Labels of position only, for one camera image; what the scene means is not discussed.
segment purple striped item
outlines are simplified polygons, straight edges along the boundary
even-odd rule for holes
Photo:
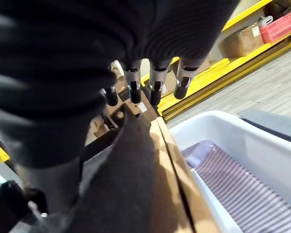
[[[291,205],[216,144],[182,153],[244,233],[291,233]]]

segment white label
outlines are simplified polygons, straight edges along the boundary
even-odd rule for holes
[[[163,93],[163,94],[167,93],[167,87],[166,87],[166,85],[163,85],[162,93]]]
[[[140,108],[141,112],[143,112],[143,113],[147,111],[147,108],[143,102],[139,103],[138,107]]]
[[[253,37],[256,37],[258,35],[260,35],[260,29],[259,26],[256,26],[252,29],[252,33],[253,33]]]

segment cardboard box on shelf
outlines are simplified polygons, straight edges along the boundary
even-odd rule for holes
[[[162,97],[174,92],[177,80],[175,73],[171,70],[166,75],[165,84],[162,89]]]
[[[89,133],[95,133],[98,131],[99,127],[103,124],[104,119],[102,118],[102,116],[97,116],[95,117],[91,123],[90,123],[90,127],[89,127]]]
[[[238,58],[247,56],[263,44],[259,26],[256,22],[250,27],[238,30],[229,35],[221,42],[220,49],[225,57]]]
[[[122,90],[124,90],[127,87],[127,82],[124,78],[124,76],[120,76],[116,79],[116,83],[115,83],[115,89],[116,92],[119,93]]]
[[[177,74],[178,65],[179,65],[179,60],[170,65],[170,69],[174,72],[174,74]],[[202,65],[198,68],[197,74],[203,72],[204,70],[208,69],[209,67],[210,67],[210,63],[209,63],[208,58],[206,58],[205,61],[202,63]]]

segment yellow shelf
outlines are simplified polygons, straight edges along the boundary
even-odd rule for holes
[[[217,79],[227,75],[229,72],[237,69],[238,67],[242,66],[243,64],[247,63],[251,59],[255,58],[256,56],[260,55],[261,53],[265,52],[272,46],[278,44],[283,39],[287,38],[291,35],[291,32],[282,36],[278,40],[272,43],[268,43],[263,45],[262,47],[258,48],[257,50],[253,51],[251,54],[236,59],[233,62],[225,63],[226,59],[216,63],[216,67],[210,67],[209,69],[205,70],[204,72],[196,75],[196,77],[192,80],[187,95],[185,98],[189,97],[190,95],[196,93],[197,91],[201,90],[202,88],[206,87],[207,85],[211,84],[212,82],[216,81]],[[174,93],[171,93],[162,98],[160,104],[158,105],[158,112],[161,114],[163,111],[166,111],[168,108],[172,107],[173,105],[179,103],[182,100],[178,100],[174,97]]]
[[[243,77],[245,74],[252,72],[261,66],[267,64],[268,62],[272,61],[276,57],[282,55],[283,53],[291,50],[291,42],[288,44],[285,44],[283,42],[279,48],[278,46],[275,46],[268,50],[267,52],[261,54],[257,58],[254,58],[250,62],[246,63],[244,66],[240,67],[239,69],[225,75],[222,77],[222,79],[217,80],[216,82],[212,83],[212,87],[208,88],[208,90],[203,89],[200,92],[196,92],[195,94],[191,95],[187,99],[185,99],[183,102],[176,104],[169,108],[168,110],[163,112],[164,115],[164,120],[169,121],[173,119],[174,117],[178,116],[181,114],[183,111],[186,109],[194,106],[196,103],[202,101],[203,99],[209,97],[210,95],[214,94],[216,91],[224,88],[225,86],[231,84],[232,82],[240,79]]]
[[[250,14],[254,13],[258,9],[262,8],[266,4],[270,3],[272,0],[261,0],[258,3],[254,4],[253,6],[249,7],[247,10],[241,12],[239,15],[235,16],[234,18],[230,19],[222,29],[222,31],[228,29],[229,27],[233,26],[234,24],[238,23],[239,21],[243,20]]]

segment striped fabric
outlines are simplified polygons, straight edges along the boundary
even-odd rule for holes
[[[217,145],[211,147],[195,170],[241,230],[291,233],[291,206]]]

